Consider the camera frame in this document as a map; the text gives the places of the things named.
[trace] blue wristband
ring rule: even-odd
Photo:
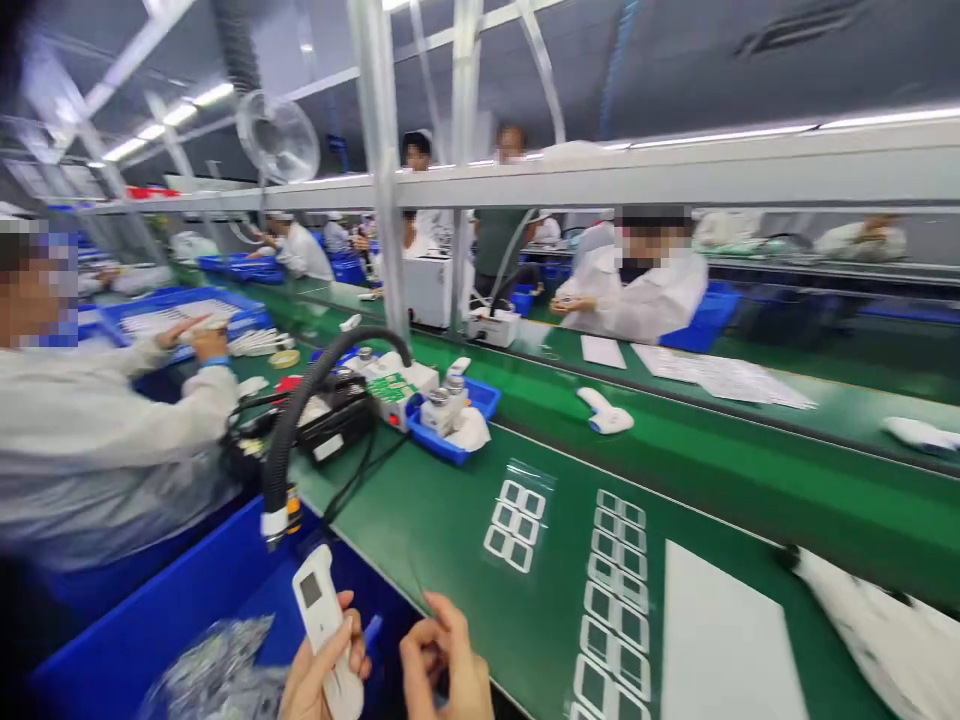
[[[205,367],[216,367],[217,365],[223,365],[224,367],[230,367],[230,358],[226,355],[221,355],[220,357],[210,358],[207,360],[201,368]]]

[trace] bottle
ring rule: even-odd
[[[440,437],[446,437],[453,432],[452,410],[450,392],[446,388],[431,390],[420,408],[420,424]]]
[[[450,404],[453,406],[453,417],[456,417],[462,410],[467,409],[470,393],[467,391],[467,385],[463,381],[462,375],[447,375],[446,388],[450,393]]]

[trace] ceiling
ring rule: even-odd
[[[267,90],[284,94],[355,65],[346,0],[243,0],[253,13],[253,39]],[[511,0],[486,0],[487,12]],[[537,14],[553,64],[568,139],[635,138],[743,125],[821,119],[838,114],[942,104],[960,98],[960,3],[955,0],[642,0],[619,62],[611,67],[625,0],[565,0]],[[851,5],[845,27],[806,42],[758,51],[778,20],[800,12]],[[421,0],[426,34],[451,27],[453,0]],[[81,92],[100,79],[112,59],[146,21],[141,3],[61,2],[42,32],[51,37]],[[392,15],[395,48],[414,41],[410,13]],[[531,144],[553,142],[536,65],[521,25],[483,33],[479,107],[501,121],[522,124]],[[301,51],[302,45],[313,47]],[[448,115],[452,48],[429,53],[441,114]],[[418,59],[395,66],[400,132],[430,124]],[[208,0],[199,0],[94,118],[116,140],[149,120],[146,90],[168,102],[225,77]],[[601,107],[608,102],[605,122]],[[300,100],[321,136],[342,135],[354,169],[363,166],[356,83]],[[199,127],[232,111],[222,103],[191,121]],[[188,143],[193,158],[242,152],[228,129]],[[194,160],[198,174],[205,174]],[[236,163],[237,169],[243,168]],[[135,175],[156,174],[169,163],[157,156]]]

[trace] spool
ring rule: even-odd
[[[281,350],[270,356],[270,366],[275,370],[285,370],[300,362],[299,350]]]

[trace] hand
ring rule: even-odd
[[[337,600],[344,610],[343,624],[316,655],[310,641],[303,641],[287,675],[287,687],[280,701],[280,720],[331,720],[330,708],[323,695],[323,680],[348,647],[352,647],[350,671],[359,675],[361,680],[370,677],[372,668],[370,658],[366,656],[360,613],[347,609],[353,602],[353,591],[337,593]]]
[[[572,312],[593,312],[597,309],[597,299],[590,296],[560,297],[550,301],[550,312],[555,315],[569,315]]]
[[[190,340],[197,362],[201,365],[215,357],[227,357],[230,354],[227,348],[227,329],[196,330]]]
[[[421,620],[400,642],[409,720],[493,720],[490,669],[470,647],[467,619],[443,595],[424,593],[436,618]],[[433,690],[450,671],[450,702],[437,712]]]
[[[172,328],[167,330],[165,333],[160,333],[157,335],[157,345],[163,350],[172,350],[179,343],[177,340],[180,336],[185,333],[187,330],[192,328],[195,325],[199,325],[204,320],[206,320],[210,315],[201,315],[200,317],[188,318],[186,320],[181,320]]]

